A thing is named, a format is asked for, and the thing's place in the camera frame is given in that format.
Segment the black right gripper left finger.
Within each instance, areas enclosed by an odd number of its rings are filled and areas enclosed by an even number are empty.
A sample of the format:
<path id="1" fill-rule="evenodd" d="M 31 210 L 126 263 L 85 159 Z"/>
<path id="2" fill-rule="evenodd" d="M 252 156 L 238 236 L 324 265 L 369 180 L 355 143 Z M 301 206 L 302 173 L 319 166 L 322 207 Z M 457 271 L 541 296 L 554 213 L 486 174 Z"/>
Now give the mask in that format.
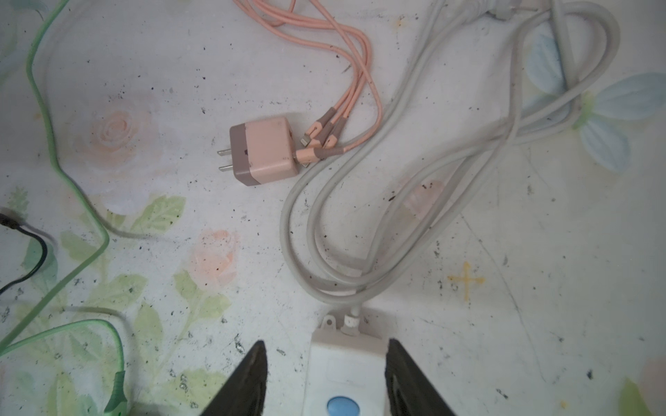
<path id="1" fill-rule="evenodd" d="M 264 412 L 268 360 L 265 343 L 256 341 L 201 416 L 260 416 Z"/>

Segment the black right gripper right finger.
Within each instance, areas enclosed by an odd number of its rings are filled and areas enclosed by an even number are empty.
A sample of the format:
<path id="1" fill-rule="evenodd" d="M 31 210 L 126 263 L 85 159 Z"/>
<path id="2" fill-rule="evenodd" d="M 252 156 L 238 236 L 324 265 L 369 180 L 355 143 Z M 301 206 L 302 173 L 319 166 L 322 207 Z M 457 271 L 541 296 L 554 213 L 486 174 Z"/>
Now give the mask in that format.
<path id="1" fill-rule="evenodd" d="M 393 416 L 455 416 L 423 371 L 395 338 L 388 341 L 385 381 Z"/>

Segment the white blue power strip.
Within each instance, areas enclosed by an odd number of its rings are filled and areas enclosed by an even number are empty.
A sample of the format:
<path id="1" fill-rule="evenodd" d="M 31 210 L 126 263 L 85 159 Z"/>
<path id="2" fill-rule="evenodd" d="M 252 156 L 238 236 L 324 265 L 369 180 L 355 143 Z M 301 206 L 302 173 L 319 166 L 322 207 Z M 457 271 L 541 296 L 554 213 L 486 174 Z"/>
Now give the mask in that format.
<path id="1" fill-rule="evenodd" d="M 354 306 L 338 325 L 326 315 L 310 339 L 303 415 L 388 415 L 388 342 L 360 331 Z"/>

